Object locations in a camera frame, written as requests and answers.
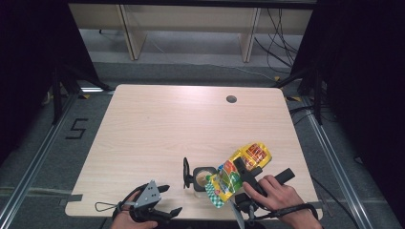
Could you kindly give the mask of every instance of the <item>light wood tabletop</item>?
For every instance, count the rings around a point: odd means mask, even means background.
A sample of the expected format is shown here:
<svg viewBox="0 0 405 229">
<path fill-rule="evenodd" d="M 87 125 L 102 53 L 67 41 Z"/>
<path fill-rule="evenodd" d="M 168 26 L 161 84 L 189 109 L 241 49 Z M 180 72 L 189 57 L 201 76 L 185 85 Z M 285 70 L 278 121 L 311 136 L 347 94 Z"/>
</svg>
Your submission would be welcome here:
<svg viewBox="0 0 405 229">
<path fill-rule="evenodd" d="M 233 96 L 236 102 L 228 102 Z M 120 85 L 100 124 L 66 214 L 110 217 L 96 202 L 117 204 L 152 179 L 170 185 L 155 206 L 163 212 L 182 207 L 176 219 L 235 219 L 228 203 L 217 209 L 205 193 L 183 189 L 182 162 L 217 168 L 238 148 L 263 142 L 273 159 L 257 176 L 290 168 L 287 182 L 304 201 L 317 202 L 300 143 L 279 89 Z M 256 216 L 266 212 L 258 210 Z"/>
</svg>

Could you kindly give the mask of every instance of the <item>snack package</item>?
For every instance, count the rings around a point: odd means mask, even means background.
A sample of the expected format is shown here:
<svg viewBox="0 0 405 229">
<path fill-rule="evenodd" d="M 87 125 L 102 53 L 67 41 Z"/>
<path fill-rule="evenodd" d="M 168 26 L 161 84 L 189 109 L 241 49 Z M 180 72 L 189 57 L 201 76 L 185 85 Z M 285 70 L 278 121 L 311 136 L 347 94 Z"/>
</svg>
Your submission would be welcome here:
<svg viewBox="0 0 405 229">
<path fill-rule="evenodd" d="M 217 174 L 212 175 L 205 185 L 211 202 L 220 208 L 241 187 L 242 180 L 233 161 L 241 157 L 248 171 L 257 166 L 264 168 L 271 161 L 271 153 L 265 144 L 254 142 L 239 148 L 224 164 L 220 165 Z"/>
</svg>

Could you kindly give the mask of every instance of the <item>food in package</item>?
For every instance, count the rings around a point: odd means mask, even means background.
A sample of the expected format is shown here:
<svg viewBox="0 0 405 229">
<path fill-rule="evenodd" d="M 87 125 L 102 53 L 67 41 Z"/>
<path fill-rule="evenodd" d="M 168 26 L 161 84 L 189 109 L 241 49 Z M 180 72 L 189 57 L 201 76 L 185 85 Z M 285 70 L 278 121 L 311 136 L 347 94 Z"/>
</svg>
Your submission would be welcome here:
<svg viewBox="0 0 405 229">
<path fill-rule="evenodd" d="M 239 148 L 224 164 L 220 165 L 217 174 L 212 175 L 205 190 L 211 202 L 220 208 L 241 187 L 242 180 L 234 165 L 234 160 L 240 157 L 248 171 L 260 166 L 264 168 L 271 161 L 271 153 L 262 142 L 254 142 Z"/>
</svg>

